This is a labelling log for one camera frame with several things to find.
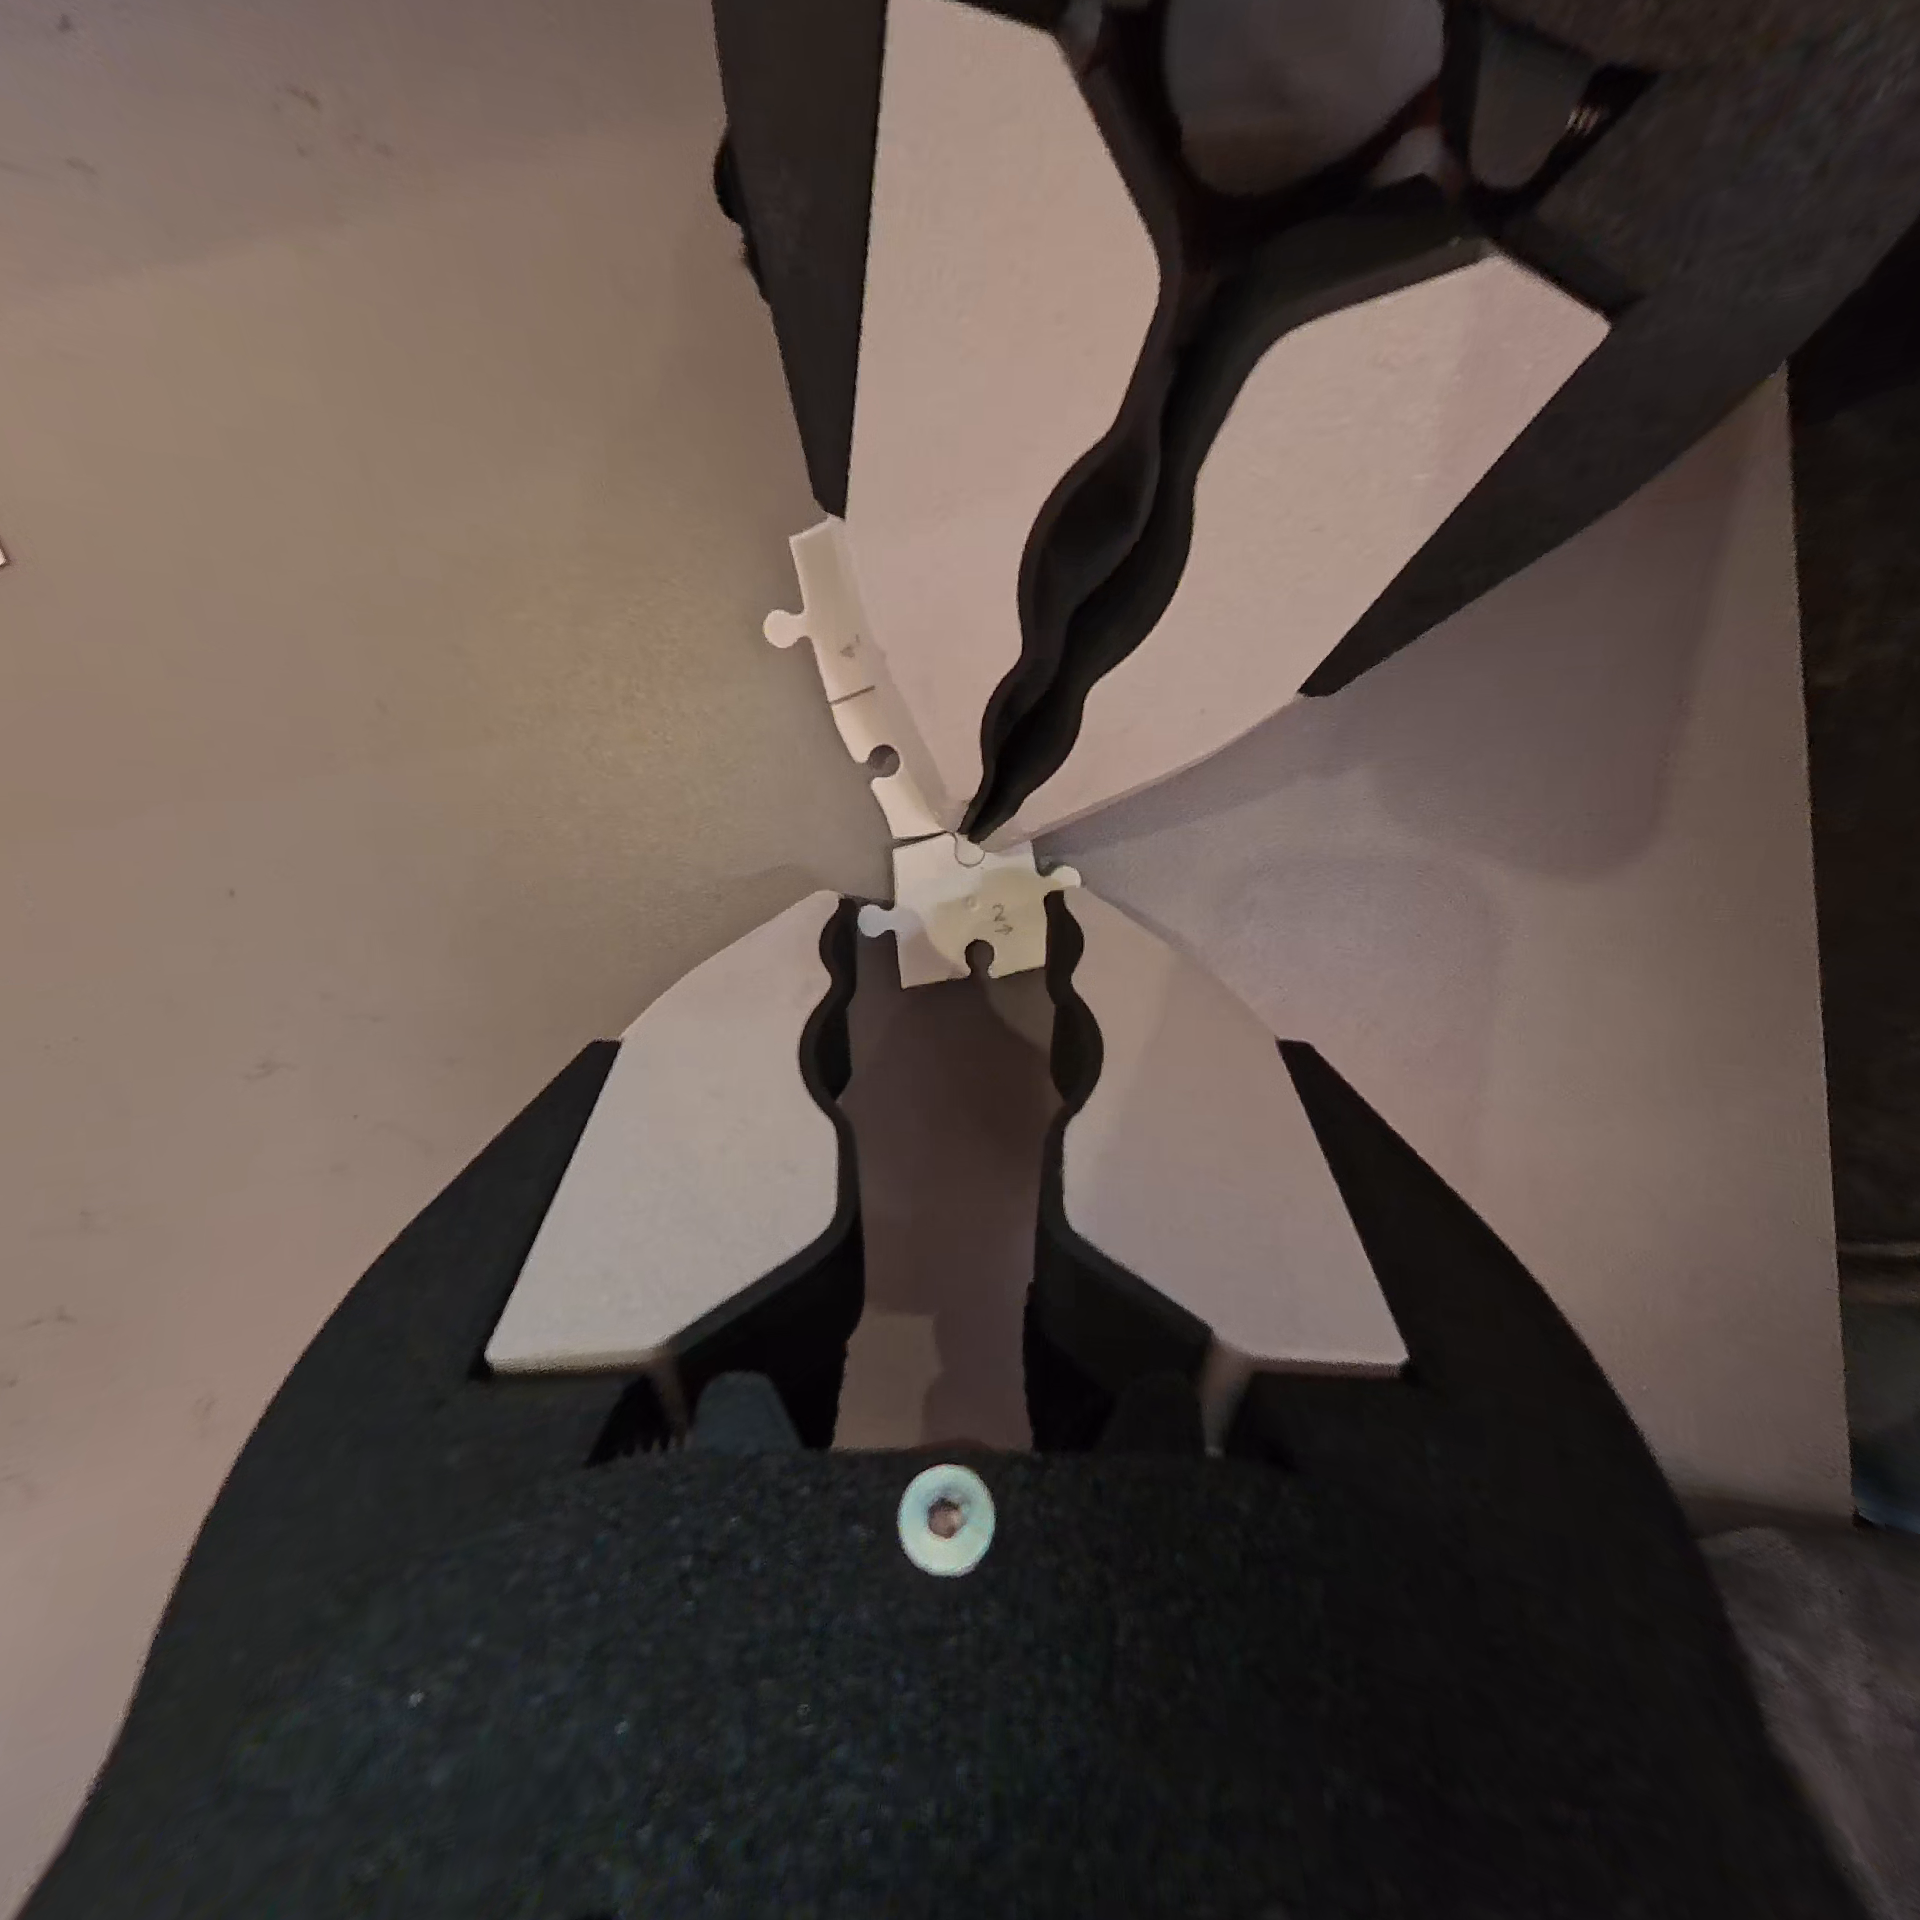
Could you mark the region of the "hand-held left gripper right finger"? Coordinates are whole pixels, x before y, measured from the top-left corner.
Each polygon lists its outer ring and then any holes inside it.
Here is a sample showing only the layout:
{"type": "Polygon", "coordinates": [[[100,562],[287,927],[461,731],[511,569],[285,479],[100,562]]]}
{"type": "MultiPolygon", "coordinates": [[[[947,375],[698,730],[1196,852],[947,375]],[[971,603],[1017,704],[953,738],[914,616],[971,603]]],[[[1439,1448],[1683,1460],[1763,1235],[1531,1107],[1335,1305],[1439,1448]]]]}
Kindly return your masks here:
{"type": "Polygon", "coordinates": [[[1026,1292],[1037,1449],[1095,1449],[1170,1377],[1204,1444],[1258,1373],[1394,1378],[1409,1349],[1285,1045],[1092,893],[1047,901],[1047,1071],[1026,1292]]]}

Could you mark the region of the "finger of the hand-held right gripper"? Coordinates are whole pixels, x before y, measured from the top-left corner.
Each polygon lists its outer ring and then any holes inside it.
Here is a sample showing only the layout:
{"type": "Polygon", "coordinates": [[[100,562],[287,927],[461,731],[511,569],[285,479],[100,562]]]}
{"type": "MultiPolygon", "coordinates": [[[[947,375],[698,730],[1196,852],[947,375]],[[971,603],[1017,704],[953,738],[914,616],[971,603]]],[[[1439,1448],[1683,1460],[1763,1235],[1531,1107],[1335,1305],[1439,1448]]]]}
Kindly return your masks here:
{"type": "Polygon", "coordinates": [[[1305,696],[1609,328],[1446,201],[1297,225],[1157,316],[1026,543],[974,839],[1083,818],[1305,696]]]}
{"type": "Polygon", "coordinates": [[[845,547],[942,828],[1022,652],[1023,544],[1119,410],[1154,248],[1059,44],[890,4],[845,547]]]}

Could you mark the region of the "teal faced puzzle piece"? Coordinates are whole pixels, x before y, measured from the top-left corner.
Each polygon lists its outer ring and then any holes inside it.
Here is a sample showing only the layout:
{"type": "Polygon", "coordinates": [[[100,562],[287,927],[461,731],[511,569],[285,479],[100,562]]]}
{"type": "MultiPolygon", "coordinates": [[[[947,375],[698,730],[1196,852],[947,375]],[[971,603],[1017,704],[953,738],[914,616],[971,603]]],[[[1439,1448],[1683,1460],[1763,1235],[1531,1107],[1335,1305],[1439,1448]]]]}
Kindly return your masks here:
{"type": "Polygon", "coordinates": [[[951,832],[893,848],[893,901],[863,903],[858,931],[895,940],[906,989],[971,975],[970,951],[987,946],[987,977],[1042,970],[1049,946],[1047,899],[1081,884],[1079,872],[1041,872],[1036,851],[1020,843],[991,852],[951,832]]]}

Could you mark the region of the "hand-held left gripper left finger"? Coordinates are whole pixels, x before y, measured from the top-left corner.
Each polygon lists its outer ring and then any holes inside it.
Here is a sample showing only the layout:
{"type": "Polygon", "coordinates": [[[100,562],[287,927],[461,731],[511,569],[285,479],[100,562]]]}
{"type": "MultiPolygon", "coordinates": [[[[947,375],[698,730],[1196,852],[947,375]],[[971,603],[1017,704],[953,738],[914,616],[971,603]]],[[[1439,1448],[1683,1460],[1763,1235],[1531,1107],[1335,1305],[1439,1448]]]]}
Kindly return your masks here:
{"type": "Polygon", "coordinates": [[[641,1373],[685,1418],[715,1378],[765,1377],[801,1443],[833,1444],[866,1304],[854,987],[858,903],[811,893],[629,1024],[490,1371],[641,1373]]]}

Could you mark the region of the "white puzzle piece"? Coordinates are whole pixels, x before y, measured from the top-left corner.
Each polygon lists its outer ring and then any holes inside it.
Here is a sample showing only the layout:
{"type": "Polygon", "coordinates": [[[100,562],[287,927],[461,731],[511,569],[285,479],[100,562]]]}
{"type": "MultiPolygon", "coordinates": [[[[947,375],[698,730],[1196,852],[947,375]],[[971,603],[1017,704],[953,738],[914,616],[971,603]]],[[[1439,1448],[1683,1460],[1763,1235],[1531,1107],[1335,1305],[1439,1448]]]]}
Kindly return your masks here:
{"type": "Polygon", "coordinates": [[[957,832],[961,812],[892,687],[858,675],[851,691],[830,697],[830,716],[893,843],[957,832]]]}
{"type": "Polygon", "coordinates": [[[818,520],[789,540],[789,556],[801,587],[801,611],[771,611],[762,623],[762,635],[780,652],[807,645],[828,706],[876,692],[884,667],[858,589],[845,524],[838,517],[818,520]]]}

